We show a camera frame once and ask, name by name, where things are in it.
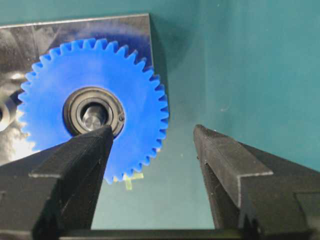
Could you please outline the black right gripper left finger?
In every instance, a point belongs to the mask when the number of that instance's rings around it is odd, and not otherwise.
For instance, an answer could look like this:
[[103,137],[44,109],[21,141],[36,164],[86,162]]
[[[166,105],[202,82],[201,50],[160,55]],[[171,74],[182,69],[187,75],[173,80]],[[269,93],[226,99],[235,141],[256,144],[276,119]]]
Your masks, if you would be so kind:
[[105,126],[2,165],[1,239],[101,239],[91,226],[113,139]]

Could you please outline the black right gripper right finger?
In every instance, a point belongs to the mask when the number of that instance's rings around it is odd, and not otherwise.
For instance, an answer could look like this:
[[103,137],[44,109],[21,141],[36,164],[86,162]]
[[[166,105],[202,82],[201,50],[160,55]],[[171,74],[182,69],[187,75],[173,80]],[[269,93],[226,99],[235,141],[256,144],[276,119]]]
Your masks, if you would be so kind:
[[317,240],[320,173],[198,124],[193,142],[217,229],[251,240]]

